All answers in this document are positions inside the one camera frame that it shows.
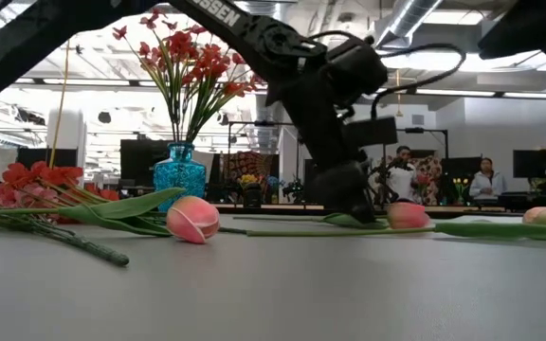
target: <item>black robotic arm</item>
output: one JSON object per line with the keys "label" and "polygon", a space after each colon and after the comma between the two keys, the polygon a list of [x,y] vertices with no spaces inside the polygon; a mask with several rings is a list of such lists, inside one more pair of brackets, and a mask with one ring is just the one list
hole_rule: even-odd
{"label": "black robotic arm", "polygon": [[[267,81],[267,102],[282,102],[318,166],[316,188],[326,204],[362,222],[372,221],[366,155],[359,148],[395,143],[394,118],[345,125],[337,109],[351,113],[361,94],[374,93],[387,80],[373,41],[350,37],[327,51],[292,27],[250,15],[228,0],[168,2],[237,50]],[[38,0],[0,29],[0,92],[74,34],[143,13],[157,3]]]}

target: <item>potted plant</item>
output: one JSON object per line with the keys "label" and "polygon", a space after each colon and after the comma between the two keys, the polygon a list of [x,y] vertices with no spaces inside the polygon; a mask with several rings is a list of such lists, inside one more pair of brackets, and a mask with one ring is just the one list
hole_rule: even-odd
{"label": "potted plant", "polygon": [[[154,10],[150,17],[140,20],[153,33],[153,45],[140,42],[140,47],[134,49],[126,38],[127,27],[114,28],[113,36],[126,41],[140,60],[161,92],[172,123],[170,158],[155,164],[155,190],[184,188],[181,195],[201,198],[206,188],[206,168],[192,160],[193,141],[225,104],[254,89],[256,77],[245,81],[248,71],[238,67],[246,63],[244,59],[212,44],[211,34],[209,44],[199,45],[198,37],[208,34],[203,27],[180,30],[176,29],[177,23],[165,19],[165,14]],[[162,36],[155,30],[157,27],[164,28],[167,35]],[[162,204],[159,210],[167,211],[177,199]]]}

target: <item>vase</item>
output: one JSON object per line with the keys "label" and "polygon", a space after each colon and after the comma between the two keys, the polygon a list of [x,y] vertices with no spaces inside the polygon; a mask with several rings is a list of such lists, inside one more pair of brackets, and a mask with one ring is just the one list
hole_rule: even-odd
{"label": "vase", "polygon": [[185,191],[159,205],[160,212],[183,196],[203,198],[206,191],[206,166],[192,160],[195,146],[189,142],[173,142],[168,145],[170,158],[154,166],[155,191],[167,188],[184,188]]}

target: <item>monitor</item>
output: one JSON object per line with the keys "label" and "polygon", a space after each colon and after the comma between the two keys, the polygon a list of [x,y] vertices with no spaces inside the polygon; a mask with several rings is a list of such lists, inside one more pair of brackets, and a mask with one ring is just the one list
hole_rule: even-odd
{"label": "monitor", "polygon": [[168,158],[165,140],[121,140],[121,179],[134,180],[135,186],[153,186],[153,166]]}
{"label": "monitor", "polygon": [[[19,148],[16,162],[30,168],[38,161],[45,161],[49,164],[52,150],[49,148]],[[76,149],[57,149],[54,153],[54,166],[57,167],[75,167],[77,166]]]}
{"label": "monitor", "polygon": [[513,151],[513,177],[546,178],[546,151]]}
{"label": "monitor", "polygon": [[452,179],[472,179],[480,171],[481,162],[480,156],[445,158],[442,159],[442,172]]}

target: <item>green stem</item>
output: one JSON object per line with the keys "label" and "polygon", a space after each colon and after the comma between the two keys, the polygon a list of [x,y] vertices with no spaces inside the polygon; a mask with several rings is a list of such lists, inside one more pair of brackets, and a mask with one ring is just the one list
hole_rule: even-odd
{"label": "green stem", "polygon": [[409,234],[435,232],[434,227],[430,228],[406,228],[386,229],[375,231],[253,231],[247,230],[248,237],[352,237],[352,236],[378,236],[392,234]]}
{"label": "green stem", "polygon": [[33,233],[40,236],[75,246],[102,260],[109,261],[116,266],[126,266],[130,262],[130,259],[126,255],[121,254],[108,246],[90,242],[85,237],[75,234],[75,232],[58,227],[52,228],[53,226],[45,223],[40,224],[34,221],[32,223],[35,228]]}
{"label": "green stem", "polygon": [[0,215],[12,214],[58,214],[58,208],[3,208],[0,209]]}
{"label": "green stem", "polygon": [[323,218],[287,218],[287,217],[233,217],[235,220],[251,220],[266,222],[316,222],[324,223]]}

